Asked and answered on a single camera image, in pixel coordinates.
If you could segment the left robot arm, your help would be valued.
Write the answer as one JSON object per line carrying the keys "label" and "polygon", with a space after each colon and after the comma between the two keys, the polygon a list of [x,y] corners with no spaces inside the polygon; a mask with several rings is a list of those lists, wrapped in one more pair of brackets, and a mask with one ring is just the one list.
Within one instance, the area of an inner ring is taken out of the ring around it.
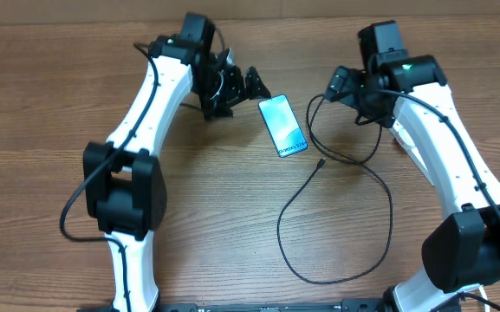
{"label": "left robot arm", "polygon": [[83,154],[88,215],[112,253],[115,296],[110,311],[154,311],[153,236],[166,211],[159,155],[172,119],[195,94],[205,120],[230,117],[245,100],[268,99],[255,68],[242,72],[229,49],[211,52],[216,27],[188,13],[178,34],[159,36],[143,50],[145,79],[123,121],[103,144]]}

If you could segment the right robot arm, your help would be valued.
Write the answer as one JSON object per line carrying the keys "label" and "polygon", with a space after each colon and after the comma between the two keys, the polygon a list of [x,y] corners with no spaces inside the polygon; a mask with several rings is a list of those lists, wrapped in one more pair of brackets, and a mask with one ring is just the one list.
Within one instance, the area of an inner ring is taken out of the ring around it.
{"label": "right robot arm", "polygon": [[455,311],[461,298],[500,281],[500,182],[460,120],[443,69],[410,56],[395,21],[358,33],[363,69],[340,67],[326,97],[360,124],[397,133],[432,182],[442,223],[423,242],[421,269],[386,290],[380,311]]}

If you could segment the blue Galaxy smartphone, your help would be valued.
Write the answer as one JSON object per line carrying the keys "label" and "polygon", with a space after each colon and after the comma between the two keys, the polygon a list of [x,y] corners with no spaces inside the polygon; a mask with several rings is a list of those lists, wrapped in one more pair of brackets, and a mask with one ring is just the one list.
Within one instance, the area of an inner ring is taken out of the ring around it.
{"label": "blue Galaxy smartphone", "polygon": [[308,148],[303,131],[285,94],[261,101],[258,110],[280,158]]}

